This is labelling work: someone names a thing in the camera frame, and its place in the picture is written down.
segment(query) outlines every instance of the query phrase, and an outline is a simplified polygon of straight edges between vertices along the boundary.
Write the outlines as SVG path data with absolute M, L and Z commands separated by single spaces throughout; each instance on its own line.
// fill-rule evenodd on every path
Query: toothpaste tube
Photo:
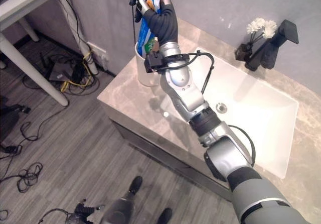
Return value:
M 159 7 L 159 0 L 146 0 L 147 4 L 151 9 L 155 12 L 160 13 Z M 155 35 L 151 33 L 150 29 L 148 28 L 146 20 L 143 18 L 141 21 L 139 36 L 138 36 L 138 43 L 137 43 L 137 52 L 143 58 L 146 57 L 146 54 L 150 52 L 154 43 L 155 43 Z

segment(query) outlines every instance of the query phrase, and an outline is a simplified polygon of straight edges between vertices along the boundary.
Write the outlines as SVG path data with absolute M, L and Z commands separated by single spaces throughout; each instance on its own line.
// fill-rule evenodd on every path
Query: white table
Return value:
M 39 7 L 48 0 L 4 0 L 0 5 L 0 32 L 19 21 L 24 27 L 27 33 L 32 37 L 33 40 L 37 41 L 39 38 L 34 33 L 32 28 L 29 26 L 24 16 L 35 8 Z M 76 18 L 72 12 L 72 9 L 65 0 L 60 0 L 63 8 L 65 17 L 69 24 L 69 27 L 74 35 L 74 38 L 84 56 L 86 56 L 90 49 L 89 47 L 80 40 L 84 39 L 83 34 L 79 28 L 78 32 L 76 25 Z M 48 82 L 33 66 L 32 64 L 6 39 L 6 37 L 0 33 L 0 51 L 3 52 L 10 60 L 12 60 L 26 75 L 28 75 L 34 82 L 36 82 L 44 91 L 46 91 L 51 97 L 53 97 L 58 103 L 63 106 L 68 105 L 66 97 L 55 89 L 50 82 Z M 97 74 L 97 69 L 93 59 L 87 59 L 90 71 L 93 74 Z

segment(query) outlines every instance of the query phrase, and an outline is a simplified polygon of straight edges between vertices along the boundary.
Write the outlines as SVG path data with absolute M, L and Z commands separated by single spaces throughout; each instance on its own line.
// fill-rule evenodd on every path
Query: faucet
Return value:
M 296 24 L 284 20 L 275 35 L 266 40 L 262 46 L 246 61 L 245 67 L 251 71 L 256 71 L 259 65 L 267 69 L 272 69 L 275 65 L 276 55 L 279 47 L 286 41 L 299 43 Z

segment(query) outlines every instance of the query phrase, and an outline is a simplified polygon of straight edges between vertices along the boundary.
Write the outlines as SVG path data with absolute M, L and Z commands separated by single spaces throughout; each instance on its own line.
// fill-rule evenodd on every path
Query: black shoe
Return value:
M 132 183 L 130 184 L 128 191 L 135 195 L 139 191 L 141 184 L 142 184 L 142 177 L 136 176 L 135 179 L 133 179 Z
M 167 224 L 172 218 L 172 209 L 166 208 L 158 218 L 157 224 Z

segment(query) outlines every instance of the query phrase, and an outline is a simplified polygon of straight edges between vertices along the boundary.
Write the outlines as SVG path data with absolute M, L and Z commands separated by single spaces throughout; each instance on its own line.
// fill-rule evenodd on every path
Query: white sink basin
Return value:
M 298 102 L 222 59 L 215 56 L 214 59 L 215 68 L 204 92 L 205 100 L 221 120 L 248 133 L 255 144 L 256 164 L 283 179 L 290 157 Z M 201 56 L 190 65 L 199 89 L 202 89 L 210 64 L 208 57 Z M 216 111 L 217 103 L 226 105 L 226 113 Z M 184 121 L 169 97 L 160 107 Z M 240 131 L 232 130 L 251 153 L 246 137 Z

